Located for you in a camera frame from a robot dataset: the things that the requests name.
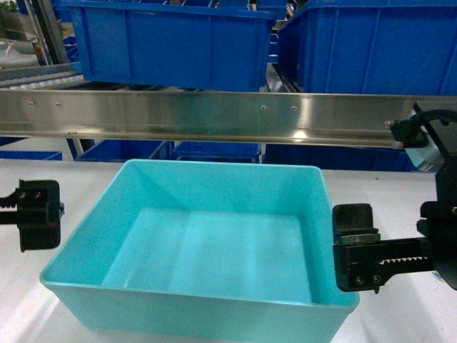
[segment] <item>metal frame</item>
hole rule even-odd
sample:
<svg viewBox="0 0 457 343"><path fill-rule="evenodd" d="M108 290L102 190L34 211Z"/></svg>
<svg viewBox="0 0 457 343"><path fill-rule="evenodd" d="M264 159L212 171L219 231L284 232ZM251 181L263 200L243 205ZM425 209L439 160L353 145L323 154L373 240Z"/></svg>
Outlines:
<svg viewBox="0 0 457 343"><path fill-rule="evenodd" d="M25 82L18 76L52 80L69 70L60 65L0 73L0 86ZM281 93L291 90L274 69L268 70L268 87L279 93L147 86L131 91L138 87L88 81L51 90L0 89L0 135L391 146L386 121L406 118L417 101L435 108L457 101L457 96Z"/></svg>

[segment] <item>metal shelf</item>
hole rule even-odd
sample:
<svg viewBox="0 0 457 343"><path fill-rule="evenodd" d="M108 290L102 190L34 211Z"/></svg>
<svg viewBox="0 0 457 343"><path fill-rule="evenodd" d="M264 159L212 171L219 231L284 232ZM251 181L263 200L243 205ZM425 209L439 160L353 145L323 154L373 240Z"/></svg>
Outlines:
<svg viewBox="0 0 457 343"><path fill-rule="evenodd" d="M50 80L69 70L60 65L0 73L0 86L17 76ZM272 68L267 84L275 92L88 81L45 90L1 89L0 135L391 146L385 121L406 118L417 101L432 101L436 108L457 101L455 96L284 93L293 89Z"/></svg>

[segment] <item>blue plastic crate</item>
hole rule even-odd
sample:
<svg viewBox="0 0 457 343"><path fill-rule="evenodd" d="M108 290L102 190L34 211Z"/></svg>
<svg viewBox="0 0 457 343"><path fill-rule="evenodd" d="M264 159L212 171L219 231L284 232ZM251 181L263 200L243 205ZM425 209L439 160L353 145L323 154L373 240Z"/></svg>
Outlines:
<svg viewBox="0 0 457 343"><path fill-rule="evenodd" d="M286 18L286 6L257 6L257 11L270 12L275 15L277 20L284 20Z"/></svg>
<svg viewBox="0 0 457 343"><path fill-rule="evenodd" d="M457 94L455 0L310 0L279 38L305 92Z"/></svg>
<svg viewBox="0 0 457 343"><path fill-rule="evenodd" d="M267 144L263 162L317 166L321 169L414 172L404 150Z"/></svg>
<svg viewBox="0 0 457 343"><path fill-rule="evenodd" d="M287 12L287 0L257 0L257 11L271 12L276 19L283 20Z"/></svg>
<svg viewBox="0 0 457 343"><path fill-rule="evenodd" d="M214 1L212 0L186 0L184 6L202 6L202 7L212 7L214 6Z"/></svg>
<svg viewBox="0 0 457 343"><path fill-rule="evenodd" d="M168 141L106 139L85 151L75 161L125 162L129 159L170 159Z"/></svg>
<svg viewBox="0 0 457 343"><path fill-rule="evenodd" d="M184 161L225 161L258 163L260 144L183 141L174 150L176 159Z"/></svg>
<svg viewBox="0 0 457 343"><path fill-rule="evenodd" d="M266 82L273 14L115 1L61 3L71 7L87 80L223 91L259 91Z"/></svg>
<svg viewBox="0 0 457 343"><path fill-rule="evenodd" d="M0 151L0 159L39 159L61 161L61 151Z"/></svg>
<svg viewBox="0 0 457 343"><path fill-rule="evenodd" d="M0 137L0 146L14 143L15 141L21 141L24 138L19 137Z"/></svg>
<svg viewBox="0 0 457 343"><path fill-rule="evenodd" d="M219 0L219 7L238 7L247 9L249 0Z"/></svg>
<svg viewBox="0 0 457 343"><path fill-rule="evenodd" d="M358 304L332 236L317 168L129 161L40 280L90 327L324 343Z"/></svg>

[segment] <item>turquoise plastic bin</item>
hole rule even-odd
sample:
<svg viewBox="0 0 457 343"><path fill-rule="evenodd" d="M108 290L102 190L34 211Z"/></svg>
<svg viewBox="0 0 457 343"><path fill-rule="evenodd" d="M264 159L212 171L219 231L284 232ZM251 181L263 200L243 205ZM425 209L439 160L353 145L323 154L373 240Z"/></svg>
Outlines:
<svg viewBox="0 0 457 343"><path fill-rule="evenodd" d="M131 160L40 278L89 327L329 342L331 231L315 167Z"/></svg>

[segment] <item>stainless steel rail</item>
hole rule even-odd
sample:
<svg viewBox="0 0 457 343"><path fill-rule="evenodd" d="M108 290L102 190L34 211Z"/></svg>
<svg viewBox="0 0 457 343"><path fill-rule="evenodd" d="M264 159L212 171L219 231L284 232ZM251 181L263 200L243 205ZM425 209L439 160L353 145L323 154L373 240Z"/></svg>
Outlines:
<svg viewBox="0 0 457 343"><path fill-rule="evenodd" d="M407 117L419 100L438 108L457 97L0 90L0 135L391 146L384 122Z"/></svg>

